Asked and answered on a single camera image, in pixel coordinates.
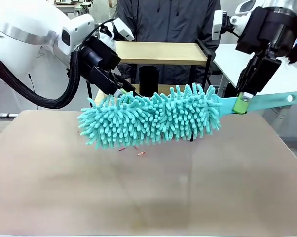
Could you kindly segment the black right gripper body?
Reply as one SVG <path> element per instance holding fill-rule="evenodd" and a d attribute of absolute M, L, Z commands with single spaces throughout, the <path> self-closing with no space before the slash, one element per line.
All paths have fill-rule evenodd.
<path fill-rule="evenodd" d="M 235 32 L 240 52 L 271 51 L 297 61 L 297 6 L 238 6 Z"/>

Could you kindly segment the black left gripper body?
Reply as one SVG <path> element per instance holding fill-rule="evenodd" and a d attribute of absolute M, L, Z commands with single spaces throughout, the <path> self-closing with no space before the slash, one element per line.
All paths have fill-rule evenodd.
<path fill-rule="evenodd" d="M 89 74 L 93 67 L 105 71 L 113 70 L 121 60 L 115 51 L 95 36 L 91 36 L 86 42 L 80 51 L 79 59 L 82 74 Z"/>

